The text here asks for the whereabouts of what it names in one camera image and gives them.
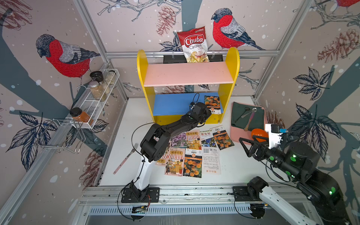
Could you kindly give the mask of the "blue flower seed bag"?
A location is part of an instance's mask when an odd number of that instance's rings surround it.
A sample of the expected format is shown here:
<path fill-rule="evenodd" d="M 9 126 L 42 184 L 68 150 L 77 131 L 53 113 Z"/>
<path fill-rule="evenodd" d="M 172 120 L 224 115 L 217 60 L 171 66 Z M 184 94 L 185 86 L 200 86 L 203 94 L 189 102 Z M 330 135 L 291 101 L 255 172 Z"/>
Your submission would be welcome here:
<path fill-rule="evenodd" d="M 217 148 L 217 144 L 211 130 L 201 131 L 200 138 L 202 147 Z"/>

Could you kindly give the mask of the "orange marigold seed bag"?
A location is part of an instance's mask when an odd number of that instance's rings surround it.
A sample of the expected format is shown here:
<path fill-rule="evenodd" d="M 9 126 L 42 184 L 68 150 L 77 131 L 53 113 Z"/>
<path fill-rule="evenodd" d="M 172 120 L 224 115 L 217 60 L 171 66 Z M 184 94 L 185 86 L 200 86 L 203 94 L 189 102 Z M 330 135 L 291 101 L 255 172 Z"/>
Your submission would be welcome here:
<path fill-rule="evenodd" d="M 211 129 L 213 138 L 220 150 L 224 150 L 234 146 L 229 134 L 225 130 L 224 126 L 218 126 Z"/>

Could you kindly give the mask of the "striped shop seed bag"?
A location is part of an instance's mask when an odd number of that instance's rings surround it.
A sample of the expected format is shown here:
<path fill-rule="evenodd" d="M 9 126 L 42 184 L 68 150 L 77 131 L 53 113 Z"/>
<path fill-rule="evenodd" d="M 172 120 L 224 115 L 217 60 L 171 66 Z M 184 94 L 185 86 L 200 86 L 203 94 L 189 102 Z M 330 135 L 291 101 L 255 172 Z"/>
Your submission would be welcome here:
<path fill-rule="evenodd" d="M 187 148 L 192 150 L 201 150 L 201 136 L 200 130 L 192 130 L 186 132 Z"/>

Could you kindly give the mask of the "purple flower seed bag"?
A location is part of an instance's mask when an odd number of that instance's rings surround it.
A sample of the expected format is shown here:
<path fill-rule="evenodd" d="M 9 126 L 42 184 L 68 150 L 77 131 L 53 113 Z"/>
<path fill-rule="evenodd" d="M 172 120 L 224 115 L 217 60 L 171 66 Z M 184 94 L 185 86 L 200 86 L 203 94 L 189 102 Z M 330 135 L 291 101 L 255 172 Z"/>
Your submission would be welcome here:
<path fill-rule="evenodd" d="M 171 148 L 187 148 L 187 135 L 186 132 L 180 133 L 171 139 Z"/>

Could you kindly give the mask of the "white text seed bag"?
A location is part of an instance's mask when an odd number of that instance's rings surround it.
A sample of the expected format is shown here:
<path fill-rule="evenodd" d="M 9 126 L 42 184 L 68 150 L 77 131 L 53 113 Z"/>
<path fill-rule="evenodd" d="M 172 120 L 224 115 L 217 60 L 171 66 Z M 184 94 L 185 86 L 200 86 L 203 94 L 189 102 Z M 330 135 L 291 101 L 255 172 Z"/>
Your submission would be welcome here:
<path fill-rule="evenodd" d="M 212 147 L 202 148 L 202 172 L 207 174 L 221 175 L 219 160 L 220 150 Z"/>

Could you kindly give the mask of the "dark marigold seed bag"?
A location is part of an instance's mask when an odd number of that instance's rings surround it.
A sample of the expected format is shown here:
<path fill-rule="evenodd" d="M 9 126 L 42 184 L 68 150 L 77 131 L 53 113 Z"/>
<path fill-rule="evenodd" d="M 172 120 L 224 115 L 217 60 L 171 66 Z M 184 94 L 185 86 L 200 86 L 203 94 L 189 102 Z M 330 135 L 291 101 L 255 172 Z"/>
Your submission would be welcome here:
<path fill-rule="evenodd" d="M 184 157 L 183 176 L 202 178 L 202 150 L 186 149 Z"/>

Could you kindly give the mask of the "pink shop seed bag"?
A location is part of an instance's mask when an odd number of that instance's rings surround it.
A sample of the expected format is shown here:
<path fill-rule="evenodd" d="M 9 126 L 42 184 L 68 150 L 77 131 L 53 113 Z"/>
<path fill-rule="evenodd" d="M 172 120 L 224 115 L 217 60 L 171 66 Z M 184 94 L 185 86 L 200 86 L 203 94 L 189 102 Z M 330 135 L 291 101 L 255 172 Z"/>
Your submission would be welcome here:
<path fill-rule="evenodd" d="M 184 159 L 184 148 L 170 148 L 166 157 L 165 175 L 182 177 Z"/>
<path fill-rule="evenodd" d="M 167 163 L 168 154 L 169 154 L 169 147 L 166 148 L 164 155 L 159 160 L 156 161 L 156 165 L 165 167 Z"/>

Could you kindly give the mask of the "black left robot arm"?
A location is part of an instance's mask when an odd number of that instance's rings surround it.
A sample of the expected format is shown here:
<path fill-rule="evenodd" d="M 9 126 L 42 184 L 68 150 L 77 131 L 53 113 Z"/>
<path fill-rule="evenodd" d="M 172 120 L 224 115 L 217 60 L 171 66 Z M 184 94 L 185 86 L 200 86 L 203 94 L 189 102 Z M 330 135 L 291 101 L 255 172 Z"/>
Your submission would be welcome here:
<path fill-rule="evenodd" d="M 190 111 L 179 120 L 167 125 L 152 124 L 140 143 L 142 162 L 136 177 L 129 184 L 132 194 L 137 199 L 142 200 L 146 197 L 152 167 L 163 157 L 170 139 L 194 129 L 198 124 L 204 124 L 211 114 L 204 103 L 193 103 Z"/>

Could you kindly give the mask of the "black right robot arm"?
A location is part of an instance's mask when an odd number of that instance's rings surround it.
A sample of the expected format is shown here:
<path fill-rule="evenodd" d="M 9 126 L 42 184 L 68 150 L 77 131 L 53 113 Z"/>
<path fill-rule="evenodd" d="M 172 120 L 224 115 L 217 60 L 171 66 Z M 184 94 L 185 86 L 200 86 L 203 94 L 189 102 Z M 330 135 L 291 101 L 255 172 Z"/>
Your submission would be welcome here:
<path fill-rule="evenodd" d="M 337 181 L 317 169 L 320 155 L 308 144 L 293 141 L 270 148 L 266 142 L 239 139 L 240 143 L 250 143 L 245 152 L 258 161 L 266 160 L 272 167 L 285 172 L 296 187 L 310 200 L 318 215 L 326 225 L 348 225 L 350 219 L 346 211 L 343 194 Z"/>

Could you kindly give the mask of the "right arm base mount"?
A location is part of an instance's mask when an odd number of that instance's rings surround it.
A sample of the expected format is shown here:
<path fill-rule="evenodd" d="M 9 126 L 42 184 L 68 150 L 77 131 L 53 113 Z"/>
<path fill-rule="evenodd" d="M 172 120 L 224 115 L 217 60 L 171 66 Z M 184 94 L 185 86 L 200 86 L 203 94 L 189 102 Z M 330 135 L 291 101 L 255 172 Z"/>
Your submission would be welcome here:
<path fill-rule="evenodd" d="M 265 180 L 257 176 L 245 186 L 233 186 L 232 194 L 236 202 L 261 201 L 259 195 L 263 192 L 263 188 L 268 186 L 269 184 Z"/>

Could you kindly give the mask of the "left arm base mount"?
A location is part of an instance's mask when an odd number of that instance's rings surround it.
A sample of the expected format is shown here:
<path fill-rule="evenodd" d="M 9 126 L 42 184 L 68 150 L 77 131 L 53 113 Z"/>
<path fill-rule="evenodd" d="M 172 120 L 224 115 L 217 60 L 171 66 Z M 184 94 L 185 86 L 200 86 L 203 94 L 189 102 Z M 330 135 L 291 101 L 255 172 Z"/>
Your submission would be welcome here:
<path fill-rule="evenodd" d="M 149 187 L 138 189 L 133 182 L 129 187 L 125 187 L 121 193 L 121 203 L 158 203 L 159 202 L 159 187 Z"/>

